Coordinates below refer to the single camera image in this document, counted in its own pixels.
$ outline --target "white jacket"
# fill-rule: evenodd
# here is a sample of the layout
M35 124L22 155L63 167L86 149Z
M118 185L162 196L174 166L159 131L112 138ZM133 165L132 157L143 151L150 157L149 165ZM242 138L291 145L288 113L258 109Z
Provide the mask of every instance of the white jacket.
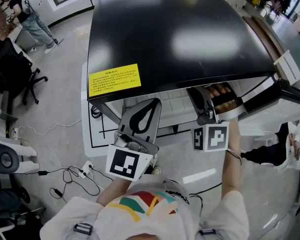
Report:
M294 124L292 124L292 122L288 122L288 128L289 128L289 134L295 134L294 139L300 145L300 123L296 127ZM295 168L296 170L300 170L300 151L299 151L299 159L297 160L295 158L295 148L293 146L290 146L289 136L286 137L285 149L286 149L286 160L284 161L283 164L277 166L277 169L280 172L283 172L288 168Z

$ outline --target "bracelet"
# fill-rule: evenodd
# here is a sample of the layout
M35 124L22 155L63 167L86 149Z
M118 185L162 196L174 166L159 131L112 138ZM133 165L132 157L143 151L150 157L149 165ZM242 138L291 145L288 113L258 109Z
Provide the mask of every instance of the bracelet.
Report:
M229 154L232 155L233 157L235 157L236 159L239 159L240 160L240 164L242 165L242 157L241 157L241 155L237 154L236 152L234 152L230 148L228 148L226 151L228 151Z

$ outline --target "black glossy surface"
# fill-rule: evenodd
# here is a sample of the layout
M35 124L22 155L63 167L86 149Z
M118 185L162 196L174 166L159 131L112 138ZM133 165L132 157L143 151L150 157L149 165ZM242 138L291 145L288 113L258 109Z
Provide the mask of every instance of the black glossy surface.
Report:
M137 63L141 80L141 87L95 96L98 102L275 72L261 41L224 0L96 2L88 75Z

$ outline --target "chair base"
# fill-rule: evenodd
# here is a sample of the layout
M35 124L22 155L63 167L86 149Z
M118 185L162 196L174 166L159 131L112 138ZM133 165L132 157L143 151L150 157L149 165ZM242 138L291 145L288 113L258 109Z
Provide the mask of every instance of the chair base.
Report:
M30 91L31 94L32 94L32 97L33 97L33 99L34 99L34 102L35 102L36 104L39 104L39 100L37 100L36 94L35 94L35 91L34 91L34 85L35 85L36 83L42 81L42 80L44 80L44 81L47 82L47 81L48 81L48 78L47 78L46 76L42 76L42 77L39 77L39 78L35 79L35 78L36 78L36 75L37 75L38 73L40 73L40 69L39 69L39 68L37 68L34 72L32 72L32 76L31 76L31 78L30 78L30 81L28 82L28 84L27 84L26 87L25 87L25 92L24 92L24 95L23 95L23 97L22 97L22 103L23 103L23 105L27 105L26 99L27 99L27 96L28 96L29 91Z

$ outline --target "blue jeans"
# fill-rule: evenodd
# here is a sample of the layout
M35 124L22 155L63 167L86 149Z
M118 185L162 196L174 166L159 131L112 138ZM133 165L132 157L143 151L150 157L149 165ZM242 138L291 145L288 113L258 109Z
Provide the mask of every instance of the blue jeans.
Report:
M47 49L55 45L48 27L33 12L21 25L34 39L45 44Z

